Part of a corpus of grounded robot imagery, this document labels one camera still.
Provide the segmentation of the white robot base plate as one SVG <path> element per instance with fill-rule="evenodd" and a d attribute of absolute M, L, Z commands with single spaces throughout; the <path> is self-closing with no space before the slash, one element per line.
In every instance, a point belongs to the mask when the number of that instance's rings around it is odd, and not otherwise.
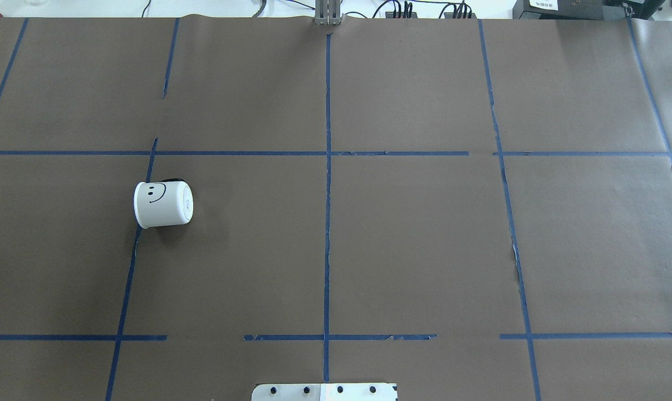
<path fill-rule="evenodd" d="M 391 383 L 296 383 L 262 384 L 252 391 L 252 400 L 398 400 Z"/>

